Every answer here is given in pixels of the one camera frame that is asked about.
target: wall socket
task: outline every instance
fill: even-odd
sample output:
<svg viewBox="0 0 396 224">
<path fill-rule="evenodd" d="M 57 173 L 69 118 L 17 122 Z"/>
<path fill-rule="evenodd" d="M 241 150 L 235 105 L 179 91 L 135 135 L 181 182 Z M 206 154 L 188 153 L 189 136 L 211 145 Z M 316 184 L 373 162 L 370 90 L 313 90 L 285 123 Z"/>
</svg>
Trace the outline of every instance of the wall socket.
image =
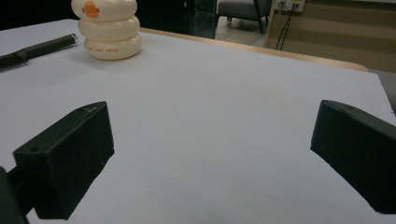
<svg viewBox="0 0 396 224">
<path fill-rule="evenodd" d="M 305 0 L 276 0 L 275 9 L 282 11 L 291 11 L 293 4 L 299 4 L 294 10 L 295 12 L 302 12 Z"/>
</svg>

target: toy base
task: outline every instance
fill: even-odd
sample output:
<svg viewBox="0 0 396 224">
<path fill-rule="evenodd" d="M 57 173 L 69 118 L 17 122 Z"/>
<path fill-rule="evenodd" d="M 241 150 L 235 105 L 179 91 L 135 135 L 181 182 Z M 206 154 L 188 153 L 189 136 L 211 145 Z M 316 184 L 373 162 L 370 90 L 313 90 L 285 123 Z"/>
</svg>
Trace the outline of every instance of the toy base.
<svg viewBox="0 0 396 224">
<path fill-rule="evenodd" d="M 118 60 L 135 55 L 142 48 L 142 37 L 139 34 L 130 39 L 116 42 L 98 42 L 85 39 L 84 47 L 96 59 Z"/>
</svg>

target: wooden floor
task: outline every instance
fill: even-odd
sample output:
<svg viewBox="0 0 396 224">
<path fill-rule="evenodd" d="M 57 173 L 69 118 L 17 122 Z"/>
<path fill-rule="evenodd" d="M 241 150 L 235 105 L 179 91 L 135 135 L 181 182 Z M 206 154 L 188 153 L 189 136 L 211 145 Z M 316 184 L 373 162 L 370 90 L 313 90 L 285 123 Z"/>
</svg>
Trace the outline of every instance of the wooden floor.
<svg viewBox="0 0 396 224">
<path fill-rule="evenodd" d="M 262 24 L 265 32 L 265 20 L 262 21 Z M 265 34 L 260 34 L 259 23 L 256 21 L 235 18 L 232 21 L 227 21 L 226 17 L 220 17 L 215 38 L 237 44 L 263 47 Z"/>
</svg>

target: black cable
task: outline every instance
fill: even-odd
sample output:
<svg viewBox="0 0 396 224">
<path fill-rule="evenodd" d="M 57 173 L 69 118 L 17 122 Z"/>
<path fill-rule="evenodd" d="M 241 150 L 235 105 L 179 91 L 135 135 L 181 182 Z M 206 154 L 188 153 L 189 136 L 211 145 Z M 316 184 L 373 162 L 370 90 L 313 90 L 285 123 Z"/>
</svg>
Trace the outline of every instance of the black cable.
<svg viewBox="0 0 396 224">
<path fill-rule="evenodd" d="M 291 16 L 298 6 L 299 6 L 298 4 L 293 4 L 290 14 L 289 14 L 289 17 L 288 17 L 288 20 L 285 22 L 285 25 L 283 26 L 282 31 L 280 32 L 280 35 L 277 39 L 276 49 L 278 49 L 280 38 L 282 37 L 283 31 L 285 31 L 285 28 L 286 28 L 286 32 L 285 32 L 285 35 L 283 36 L 283 40 L 282 40 L 282 45 L 280 46 L 280 50 L 282 50 L 283 44 L 285 43 L 286 34 L 288 33 L 288 30 L 289 30 Z"/>
</svg>

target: beige wall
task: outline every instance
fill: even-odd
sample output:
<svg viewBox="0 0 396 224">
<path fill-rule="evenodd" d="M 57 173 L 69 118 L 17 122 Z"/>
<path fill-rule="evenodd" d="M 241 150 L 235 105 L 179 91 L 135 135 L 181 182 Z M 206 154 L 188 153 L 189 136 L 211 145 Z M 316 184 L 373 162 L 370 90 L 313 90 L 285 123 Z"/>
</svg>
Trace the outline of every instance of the beige wall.
<svg viewBox="0 0 396 224">
<path fill-rule="evenodd" d="M 276 48 L 288 13 L 272 14 L 265 47 Z M 291 18 L 283 50 L 396 73 L 396 4 L 305 0 L 303 12 Z"/>
</svg>

